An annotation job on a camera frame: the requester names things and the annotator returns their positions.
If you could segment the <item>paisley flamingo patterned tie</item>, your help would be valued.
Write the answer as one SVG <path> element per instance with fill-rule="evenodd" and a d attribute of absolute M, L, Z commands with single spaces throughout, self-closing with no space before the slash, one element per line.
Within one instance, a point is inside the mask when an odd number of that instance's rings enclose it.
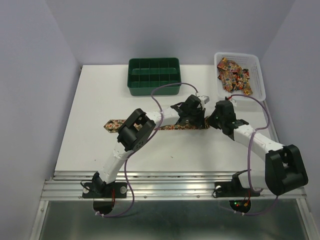
<path fill-rule="evenodd" d="M 104 128 L 109 133 L 117 133 L 122 125 L 124 125 L 126 120 L 124 119 L 111 119 L 105 125 Z M 192 125 L 188 120 L 176 123 L 174 125 L 164 125 L 159 128 L 160 131 L 170 131 L 170 130 L 207 130 L 210 128 L 206 122 L 202 126 Z"/>

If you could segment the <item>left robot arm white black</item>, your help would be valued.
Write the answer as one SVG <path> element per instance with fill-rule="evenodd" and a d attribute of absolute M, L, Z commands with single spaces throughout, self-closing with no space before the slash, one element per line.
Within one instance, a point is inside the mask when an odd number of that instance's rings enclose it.
<path fill-rule="evenodd" d="M 159 130 L 198 130 L 205 128 L 205 95 L 190 95 L 184 102 L 158 111 L 137 108 L 117 128 L 117 142 L 103 168 L 92 177 L 93 189 L 100 197 L 111 193 L 119 170 L 130 156 L 140 150 Z"/>

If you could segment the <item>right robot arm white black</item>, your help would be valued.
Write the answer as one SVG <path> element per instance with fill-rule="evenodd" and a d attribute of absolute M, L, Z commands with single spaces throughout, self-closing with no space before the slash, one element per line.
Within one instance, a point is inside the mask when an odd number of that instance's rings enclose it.
<path fill-rule="evenodd" d="M 242 197 L 246 192 L 259 196 L 269 190 L 280 196 L 308 184 L 307 171 L 297 146 L 283 145 L 258 133 L 248 122 L 237 119 L 229 100 L 220 100 L 208 117 L 209 126 L 219 129 L 231 140 L 247 147 L 264 162 L 263 171 L 251 169 L 251 157 L 247 157 L 247 169 L 232 175 L 231 181 L 216 182 L 217 198 Z"/>

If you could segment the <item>colourful patterned tie in basket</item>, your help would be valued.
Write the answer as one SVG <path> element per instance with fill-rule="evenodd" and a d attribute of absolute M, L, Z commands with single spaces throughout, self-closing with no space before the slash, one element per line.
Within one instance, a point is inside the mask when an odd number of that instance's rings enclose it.
<path fill-rule="evenodd" d="M 242 91 L 245 96 L 253 94 L 249 83 L 250 73 L 246 68 L 242 68 L 235 61 L 223 57 L 217 64 L 218 79 L 222 83 L 225 91 L 233 93 Z"/>

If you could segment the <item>white perforated plastic basket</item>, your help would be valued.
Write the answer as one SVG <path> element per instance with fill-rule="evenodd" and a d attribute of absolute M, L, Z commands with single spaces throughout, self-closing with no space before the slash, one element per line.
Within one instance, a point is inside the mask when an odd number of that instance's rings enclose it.
<path fill-rule="evenodd" d="M 253 90 L 253 94 L 251 96 L 260 102 L 263 102 L 266 99 L 266 92 L 258 57 L 253 54 L 245 53 L 217 52 L 214 55 L 214 64 L 217 66 L 223 57 L 227 60 L 235 61 L 240 67 L 248 69 L 248 82 Z"/>

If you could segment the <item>green divided plastic tray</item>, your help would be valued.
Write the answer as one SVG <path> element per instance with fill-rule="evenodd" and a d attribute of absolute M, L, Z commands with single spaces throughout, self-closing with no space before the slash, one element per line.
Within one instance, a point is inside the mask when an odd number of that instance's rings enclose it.
<path fill-rule="evenodd" d="M 176 57 L 132 58 L 128 61 L 127 87 L 132 96 L 174 96 L 180 91 L 180 61 Z"/>

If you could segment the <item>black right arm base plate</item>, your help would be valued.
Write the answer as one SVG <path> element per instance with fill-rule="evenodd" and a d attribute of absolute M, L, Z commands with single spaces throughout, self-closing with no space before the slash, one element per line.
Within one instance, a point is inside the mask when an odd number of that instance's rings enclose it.
<path fill-rule="evenodd" d="M 248 198 L 259 197 L 260 193 L 254 193 L 249 188 L 243 188 L 241 185 L 231 181 L 217 181 L 214 183 L 212 196 L 214 198 Z"/>

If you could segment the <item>aluminium mounting rail frame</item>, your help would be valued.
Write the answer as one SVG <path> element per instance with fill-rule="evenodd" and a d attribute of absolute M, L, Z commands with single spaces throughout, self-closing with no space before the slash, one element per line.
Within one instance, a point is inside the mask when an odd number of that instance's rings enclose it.
<path fill-rule="evenodd" d="M 111 217 L 82 198 L 88 182 L 113 153 L 117 136 L 109 119 L 125 119 L 135 109 L 158 110 L 147 97 L 114 100 L 75 99 L 54 174 L 42 188 L 33 240 L 136 239 L 289 239 L 317 240 L 320 235 L 300 187 L 279 197 L 265 189 L 251 199 L 248 216 L 234 213 L 229 199 L 213 197 L 215 182 L 229 182 L 236 172 L 265 163 L 220 130 L 164 130 L 135 153 L 120 171 L 129 181 L 127 197 L 117 198 Z"/>

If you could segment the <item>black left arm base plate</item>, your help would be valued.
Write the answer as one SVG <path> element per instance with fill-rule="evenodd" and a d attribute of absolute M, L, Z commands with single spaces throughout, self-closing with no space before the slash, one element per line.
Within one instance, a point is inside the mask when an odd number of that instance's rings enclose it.
<path fill-rule="evenodd" d="M 112 182 L 98 190 L 91 181 L 80 182 L 82 186 L 82 198 L 84 199 L 125 199 L 127 197 L 126 182 Z"/>

